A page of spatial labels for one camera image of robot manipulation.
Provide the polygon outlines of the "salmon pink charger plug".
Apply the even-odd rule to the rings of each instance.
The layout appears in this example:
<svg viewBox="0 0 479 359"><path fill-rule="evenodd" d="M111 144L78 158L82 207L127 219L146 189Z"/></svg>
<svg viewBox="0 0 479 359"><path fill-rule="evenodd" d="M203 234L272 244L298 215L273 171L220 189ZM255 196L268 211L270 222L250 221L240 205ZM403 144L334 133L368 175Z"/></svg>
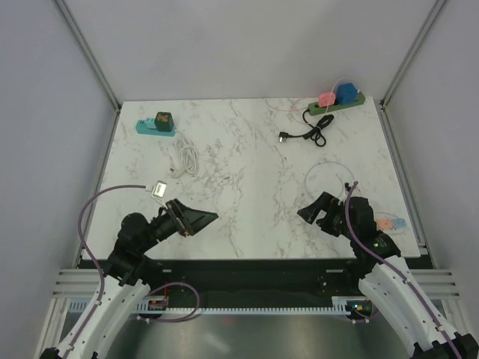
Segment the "salmon pink charger plug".
<svg viewBox="0 0 479 359"><path fill-rule="evenodd" d="M394 228L394 222L391 219L381 219L376 222L380 230L390 230Z"/></svg>

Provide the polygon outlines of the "light blue charger plug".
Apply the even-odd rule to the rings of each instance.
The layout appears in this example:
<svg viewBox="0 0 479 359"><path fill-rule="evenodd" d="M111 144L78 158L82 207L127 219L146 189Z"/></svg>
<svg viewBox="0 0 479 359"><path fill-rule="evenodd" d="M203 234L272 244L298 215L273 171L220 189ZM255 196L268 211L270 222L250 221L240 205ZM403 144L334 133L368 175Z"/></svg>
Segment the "light blue charger plug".
<svg viewBox="0 0 479 359"><path fill-rule="evenodd" d="M391 222L392 228L395 230L406 227L406 220L404 218L394 218Z"/></svg>

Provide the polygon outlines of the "teal power strip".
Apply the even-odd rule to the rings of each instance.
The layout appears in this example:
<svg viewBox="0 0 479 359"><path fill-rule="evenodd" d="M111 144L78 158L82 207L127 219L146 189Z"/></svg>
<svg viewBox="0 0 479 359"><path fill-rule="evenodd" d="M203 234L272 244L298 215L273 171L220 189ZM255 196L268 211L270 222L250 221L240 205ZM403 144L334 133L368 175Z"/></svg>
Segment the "teal power strip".
<svg viewBox="0 0 479 359"><path fill-rule="evenodd" d="M139 135L155 135L162 137L174 137L176 134L175 125L172 121L162 121L149 117L138 120L135 130Z"/></svg>

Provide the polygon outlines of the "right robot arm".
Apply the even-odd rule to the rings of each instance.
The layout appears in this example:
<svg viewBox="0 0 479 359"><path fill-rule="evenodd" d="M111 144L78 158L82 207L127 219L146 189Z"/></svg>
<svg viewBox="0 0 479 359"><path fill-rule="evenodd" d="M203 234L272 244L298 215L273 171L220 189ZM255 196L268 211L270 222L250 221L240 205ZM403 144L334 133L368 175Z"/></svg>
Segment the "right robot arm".
<svg viewBox="0 0 479 359"><path fill-rule="evenodd" d="M348 195L341 201L323 192L297 214L324 233L349 239L356 265L343 275L344 289L371 300L411 358L478 357L477 340L433 305L393 239L377 227L368 199Z"/></svg>

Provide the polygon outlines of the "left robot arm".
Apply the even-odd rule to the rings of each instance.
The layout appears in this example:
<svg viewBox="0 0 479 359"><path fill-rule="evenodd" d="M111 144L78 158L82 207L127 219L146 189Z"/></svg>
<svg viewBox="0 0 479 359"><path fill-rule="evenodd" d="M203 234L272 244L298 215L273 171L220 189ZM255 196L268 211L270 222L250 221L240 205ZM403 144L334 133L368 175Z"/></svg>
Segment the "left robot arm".
<svg viewBox="0 0 479 359"><path fill-rule="evenodd" d="M100 284L69 334L42 358L105 358L120 329L149 294L170 285L162 265L146 253L174 234L194 236L218 218L170 200L147 220L134 212L123 218L113 251L100 268Z"/></svg>

